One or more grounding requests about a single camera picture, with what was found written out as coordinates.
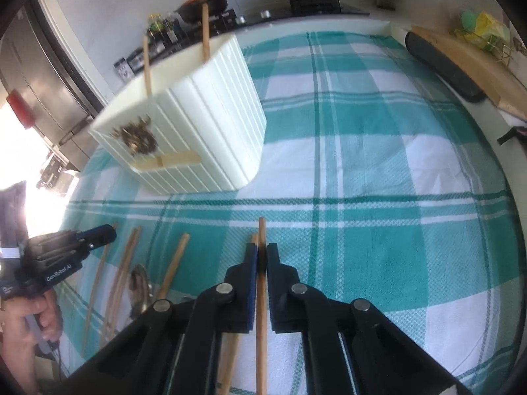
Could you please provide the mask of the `person's left hand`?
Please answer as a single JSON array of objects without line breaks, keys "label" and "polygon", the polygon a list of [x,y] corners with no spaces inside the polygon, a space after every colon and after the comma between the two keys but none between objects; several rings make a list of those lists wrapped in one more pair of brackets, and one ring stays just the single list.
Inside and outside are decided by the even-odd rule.
[{"label": "person's left hand", "polygon": [[45,341],[58,341],[63,333],[63,319],[54,290],[34,299],[15,297],[5,302],[2,358],[25,394],[39,394],[35,368],[38,342],[29,330],[26,316],[38,318]]}]

